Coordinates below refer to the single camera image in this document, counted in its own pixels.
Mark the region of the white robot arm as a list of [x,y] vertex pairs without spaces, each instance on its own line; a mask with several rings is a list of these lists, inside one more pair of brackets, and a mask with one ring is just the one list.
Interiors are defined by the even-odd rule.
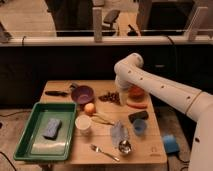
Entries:
[[142,70],[144,60],[132,53],[114,65],[119,92],[136,85],[196,122],[188,171],[213,171],[213,95]]

